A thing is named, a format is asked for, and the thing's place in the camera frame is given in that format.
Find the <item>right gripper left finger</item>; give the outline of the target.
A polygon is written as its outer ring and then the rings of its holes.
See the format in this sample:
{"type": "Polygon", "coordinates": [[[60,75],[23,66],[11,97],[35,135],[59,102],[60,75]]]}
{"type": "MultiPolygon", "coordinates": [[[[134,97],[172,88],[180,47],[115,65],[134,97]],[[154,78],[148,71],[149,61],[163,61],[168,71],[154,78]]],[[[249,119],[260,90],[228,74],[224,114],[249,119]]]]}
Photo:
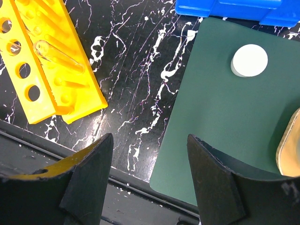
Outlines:
{"type": "Polygon", "coordinates": [[[113,156],[113,135],[31,174],[1,176],[3,225],[98,225],[113,156]]]}

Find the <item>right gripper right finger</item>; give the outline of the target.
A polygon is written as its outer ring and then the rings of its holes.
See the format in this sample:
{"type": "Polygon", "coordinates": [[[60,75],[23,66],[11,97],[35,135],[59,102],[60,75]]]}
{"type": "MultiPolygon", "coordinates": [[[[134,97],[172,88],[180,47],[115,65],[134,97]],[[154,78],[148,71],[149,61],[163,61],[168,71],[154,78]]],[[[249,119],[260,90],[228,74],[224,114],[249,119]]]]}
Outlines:
{"type": "Polygon", "coordinates": [[[243,163],[187,138],[195,196],[203,225],[297,225],[300,179],[243,163]]]}

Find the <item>yellow test tube rack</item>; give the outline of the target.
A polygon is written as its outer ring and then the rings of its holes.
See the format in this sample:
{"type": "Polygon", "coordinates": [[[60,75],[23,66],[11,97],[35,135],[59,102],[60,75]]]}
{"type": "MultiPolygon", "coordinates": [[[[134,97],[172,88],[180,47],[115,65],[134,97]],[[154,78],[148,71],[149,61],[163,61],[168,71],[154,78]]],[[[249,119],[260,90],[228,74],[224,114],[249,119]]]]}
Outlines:
{"type": "Polygon", "coordinates": [[[70,124],[108,103],[61,0],[3,0],[0,54],[30,124],[53,115],[70,124]],[[82,64],[79,74],[36,55],[44,40],[82,64]]]}

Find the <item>blue plastic compartment bin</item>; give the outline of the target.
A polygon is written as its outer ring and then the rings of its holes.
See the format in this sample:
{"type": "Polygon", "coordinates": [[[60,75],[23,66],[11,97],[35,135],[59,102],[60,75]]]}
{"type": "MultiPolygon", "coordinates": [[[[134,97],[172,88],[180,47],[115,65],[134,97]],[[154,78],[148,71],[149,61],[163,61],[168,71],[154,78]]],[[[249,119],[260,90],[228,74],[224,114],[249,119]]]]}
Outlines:
{"type": "Polygon", "coordinates": [[[294,27],[300,21],[298,0],[177,0],[179,15],[219,16],[258,21],[260,25],[294,27]]]}

